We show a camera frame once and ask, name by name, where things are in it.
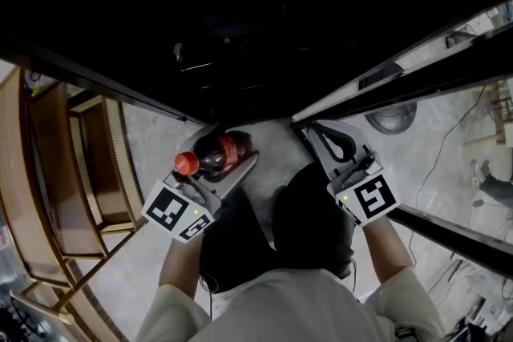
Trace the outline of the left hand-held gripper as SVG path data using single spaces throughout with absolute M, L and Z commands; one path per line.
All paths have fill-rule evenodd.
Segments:
M 180 151 L 192 151 L 199 139 L 224 133 L 225 130 L 221 123 L 203 127 L 180 146 Z M 255 151 L 232 167 L 223 179 L 216 182 L 203 179 L 203 185 L 171 171 L 164 180 L 156 181 L 143 206 L 142 215 L 173 239 L 187 243 L 214 222 L 213 215 L 220 208 L 221 200 L 244 182 L 258 159 L 259 152 Z

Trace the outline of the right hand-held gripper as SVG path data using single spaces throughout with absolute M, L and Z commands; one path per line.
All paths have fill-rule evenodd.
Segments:
M 327 186 L 328 193 L 358 226 L 364 227 L 400 204 L 394 173 L 382 166 L 376 152 L 370 152 L 359 128 L 321 120 L 311 122 L 306 131 L 325 173 L 334 179 Z M 351 166 L 343 171 L 347 164 Z

